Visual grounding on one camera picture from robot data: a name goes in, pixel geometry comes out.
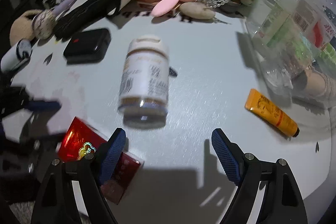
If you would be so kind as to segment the patterned fabric ball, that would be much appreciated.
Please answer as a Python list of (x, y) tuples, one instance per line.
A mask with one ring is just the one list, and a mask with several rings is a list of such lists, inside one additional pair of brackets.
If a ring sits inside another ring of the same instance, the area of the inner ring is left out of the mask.
[(44, 10), (37, 14), (32, 21), (32, 29), (37, 39), (48, 39), (56, 25), (56, 17), (52, 10)]

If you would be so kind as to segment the white capped supplement bottle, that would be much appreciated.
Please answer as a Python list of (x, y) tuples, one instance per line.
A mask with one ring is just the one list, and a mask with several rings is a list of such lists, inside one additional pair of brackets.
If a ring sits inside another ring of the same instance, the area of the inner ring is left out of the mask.
[(126, 116), (165, 117), (168, 100), (168, 47), (155, 35), (133, 39), (123, 66), (118, 110)]

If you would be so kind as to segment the red cigarette pack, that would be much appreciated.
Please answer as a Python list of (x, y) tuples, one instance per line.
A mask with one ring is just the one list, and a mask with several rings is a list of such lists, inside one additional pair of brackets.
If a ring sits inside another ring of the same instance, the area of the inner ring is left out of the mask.
[(101, 184), (99, 181), (100, 160), (98, 158), (98, 149), (106, 142), (107, 140), (102, 137), (102, 134), (97, 129), (86, 121), (75, 117), (61, 142), (58, 157), (63, 162), (71, 162), (81, 160), (86, 155), (93, 155), (96, 159), (96, 166), (93, 170), (98, 178), (101, 191), (107, 200), (117, 205), (123, 198), (127, 188), (129, 188), (136, 173), (142, 167), (143, 160), (128, 152), (124, 147), (110, 180)]

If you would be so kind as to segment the clear plastic water bottle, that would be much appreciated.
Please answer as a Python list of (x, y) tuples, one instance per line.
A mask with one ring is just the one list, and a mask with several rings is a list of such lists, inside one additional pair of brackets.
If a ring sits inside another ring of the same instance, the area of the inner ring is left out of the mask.
[(335, 28), (313, 0), (279, 0), (253, 37), (266, 83), (275, 93), (292, 91), (291, 79), (312, 68), (334, 37)]

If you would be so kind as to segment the black small case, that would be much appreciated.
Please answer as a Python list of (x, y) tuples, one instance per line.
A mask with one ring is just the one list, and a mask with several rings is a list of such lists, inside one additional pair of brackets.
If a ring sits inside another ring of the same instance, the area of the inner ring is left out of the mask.
[(83, 31), (72, 36), (63, 56), (68, 63), (95, 63), (101, 61), (109, 47), (111, 35), (107, 28)]

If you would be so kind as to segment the cardboard tube with twine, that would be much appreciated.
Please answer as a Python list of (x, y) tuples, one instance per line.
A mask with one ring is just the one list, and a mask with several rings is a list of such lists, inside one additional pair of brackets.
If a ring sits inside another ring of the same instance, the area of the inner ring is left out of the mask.
[(335, 79), (312, 68), (303, 69), (292, 79), (293, 95), (304, 101), (335, 104)]

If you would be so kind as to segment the orange hand cream tube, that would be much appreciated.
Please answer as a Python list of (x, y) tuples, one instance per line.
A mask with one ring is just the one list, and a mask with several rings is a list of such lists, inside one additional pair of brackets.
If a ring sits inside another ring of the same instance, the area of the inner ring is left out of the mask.
[(250, 90), (245, 108), (267, 121), (286, 137), (295, 138), (299, 135), (299, 127), (295, 121), (256, 89)]

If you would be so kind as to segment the white black cylinder device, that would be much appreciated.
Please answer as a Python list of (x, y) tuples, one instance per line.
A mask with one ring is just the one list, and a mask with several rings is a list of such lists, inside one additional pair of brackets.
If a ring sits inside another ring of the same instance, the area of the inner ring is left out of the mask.
[(1, 59), (1, 73), (7, 74), (30, 59), (32, 46), (29, 40), (21, 39)]

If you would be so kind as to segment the black winter glove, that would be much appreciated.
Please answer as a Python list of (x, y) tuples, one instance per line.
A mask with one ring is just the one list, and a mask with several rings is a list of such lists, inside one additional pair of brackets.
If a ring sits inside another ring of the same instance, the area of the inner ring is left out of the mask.
[(68, 40), (74, 34), (107, 16), (116, 8), (117, 0), (87, 0), (60, 18), (54, 27), (57, 40)]

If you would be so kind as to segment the clear plastic storage bin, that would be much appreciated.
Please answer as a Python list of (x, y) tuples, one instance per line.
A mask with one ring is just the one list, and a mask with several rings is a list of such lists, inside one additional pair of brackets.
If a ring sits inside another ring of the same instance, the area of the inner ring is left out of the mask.
[(246, 26), (274, 94), (335, 106), (335, 0), (254, 0)]

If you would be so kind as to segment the beige fluffy earmuffs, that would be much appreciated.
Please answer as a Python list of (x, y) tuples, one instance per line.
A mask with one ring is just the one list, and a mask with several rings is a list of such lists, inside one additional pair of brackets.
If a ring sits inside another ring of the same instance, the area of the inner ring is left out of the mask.
[(10, 30), (10, 45), (12, 47), (21, 39), (34, 40), (33, 19), (41, 12), (41, 10), (28, 10), (13, 22)]

